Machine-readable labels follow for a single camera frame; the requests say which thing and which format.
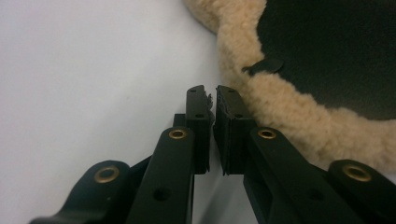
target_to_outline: fluffy tan fabric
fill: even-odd
[[[242,68],[262,60],[257,23],[266,1],[185,0],[197,20],[218,35],[219,66],[262,126],[280,130],[313,164],[352,159],[396,172],[396,120],[375,121],[346,108],[328,109],[278,74],[250,77]]]

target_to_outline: round joint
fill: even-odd
[[[369,182],[372,180],[372,176],[357,165],[347,164],[343,167],[343,172],[348,177],[360,182]]]
[[[258,135],[261,138],[265,138],[265,139],[274,139],[274,138],[276,138],[276,133],[274,133],[272,130],[269,130],[269,129],[261,129],[261,130],[259,130]]]
[[[186,136],[187,136],[186,131],[181,130],[181,129],[175,129],[169,133],[169,137],[171,137],[173,139],[182,139],[182,138],[185,138]]]
[[[115,180],[119,176],[119,174],[119,168],[111,165],[98,170],[94,176],[94,179],[99,184],[105,184]]]

